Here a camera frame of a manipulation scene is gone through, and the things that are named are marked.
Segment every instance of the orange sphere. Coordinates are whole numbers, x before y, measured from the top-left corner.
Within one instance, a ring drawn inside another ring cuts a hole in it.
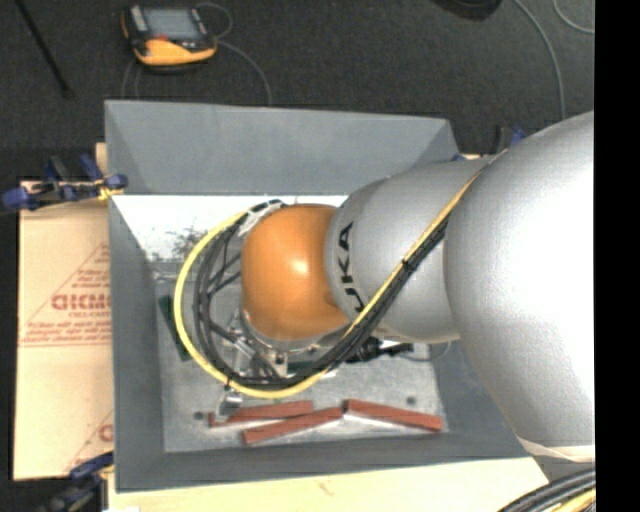
[[[242,306],[257,333],[297,341],[326,334],[348,320],[333,302],[324,245],[336,208],[283,207],[262,219],[242,249]]]

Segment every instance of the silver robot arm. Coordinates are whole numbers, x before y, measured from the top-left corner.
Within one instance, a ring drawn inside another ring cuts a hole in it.
[[[338,210],[325,249],[335,302],[353,319],[424,219],[481,169],[445,238],[374,334],[404,342],[461,339],[543,470],[595,463],[593,153],[589,113],[492,161],[433,165],[373,183]]]

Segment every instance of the clamp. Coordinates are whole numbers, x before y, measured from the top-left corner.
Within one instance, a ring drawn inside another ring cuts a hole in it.
[[[45,166],[44,180],[27,188],[7,190],[2,194],[2,204],[8,210],[37,210],[44,206],[75,202],[82,199],[106,198],[124,189],[129,180],[123,174],[104,176],[96,161],[88,154],[79,157],[80,165],[88,181],[73,180],[71,173],[59,156],[49,158]]]
[[[107,452],[75,467],[69,473],[73,482],[64,491],[56,494],[49,503],[36,509],[37,512],[79,512],[96,496],[96,489],[104,479],[100,472],[113,465],[113,452]]]

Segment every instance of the yellow device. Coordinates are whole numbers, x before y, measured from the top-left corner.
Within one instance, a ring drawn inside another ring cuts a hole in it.
[[[195,7],[134,5],[122,12],[121,24],[138,61],[157,71],[180,71],[202,64],[218,46]]]

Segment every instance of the black carpet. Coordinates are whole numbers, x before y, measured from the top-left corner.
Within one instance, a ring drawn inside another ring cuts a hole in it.
[[[129,2],[23,1],[74,97],[61,94],[16,3],[0,2],[2,191],[19,177],[41,174],[51,154],[72,161],[103,140],[105,99],[267,102],[259,73],[228,46],[190,74],[158,76],[130,66],[119,28]],[[474,153],[494,148],[498,127],[533,133],[594,108],[595,37],[565,23],[552,0],[503,0],[482,22],[428,0],[218,3],[233,17],[223,41],[261,67],[275,106],[446,118],[460,149]],[[595,0],[557,4],[576,23],[593,27]],[[225,29],[222,11],[203,6],[202,12],[212,30]],[[0,268],[0,511],[30,510],[65,482],[10,481],[17,281],[11,215],[0,217]]]

